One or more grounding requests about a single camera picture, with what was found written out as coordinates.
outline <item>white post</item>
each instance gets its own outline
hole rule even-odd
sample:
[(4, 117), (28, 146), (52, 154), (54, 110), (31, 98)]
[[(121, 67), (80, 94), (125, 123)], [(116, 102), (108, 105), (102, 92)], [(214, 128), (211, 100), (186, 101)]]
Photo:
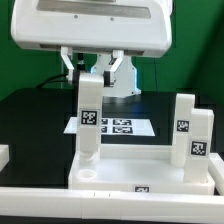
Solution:
[(213, 121), (212, 110), (192, 109), (185, 183), (207, 182)]
[(177, 94), (171, 153), (171, 164), (175, 167), (185, 165), (191, 109), (194, 108), (194, 103), (194, 95)]
[(81, 163), (99, 161), (104, 79), (84, 73), (79, 79), (76, 152)]

